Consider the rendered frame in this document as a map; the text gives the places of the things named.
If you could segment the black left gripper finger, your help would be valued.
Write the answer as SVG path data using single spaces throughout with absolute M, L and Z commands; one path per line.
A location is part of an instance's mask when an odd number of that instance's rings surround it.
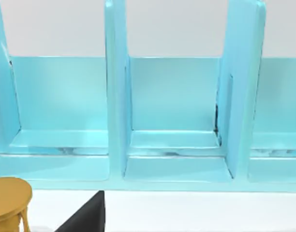
M 54 232 L 105 232 L 104 191 L 98 191 Z

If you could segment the golden trophy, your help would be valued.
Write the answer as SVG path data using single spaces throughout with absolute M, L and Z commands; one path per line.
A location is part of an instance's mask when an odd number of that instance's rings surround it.
M 31 232 L 28 222 L 28 205 L 32 187 L 24 179 L 0 177 L 0 232 Z

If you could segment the light blue rack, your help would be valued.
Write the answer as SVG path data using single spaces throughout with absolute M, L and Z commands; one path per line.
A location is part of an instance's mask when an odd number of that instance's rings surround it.
M 296 58 L 262 56 L 263 0 L 229 0 L 220 57 L 12 56 L 0 6 L 0 177 L 37 189 L 296 192 Z

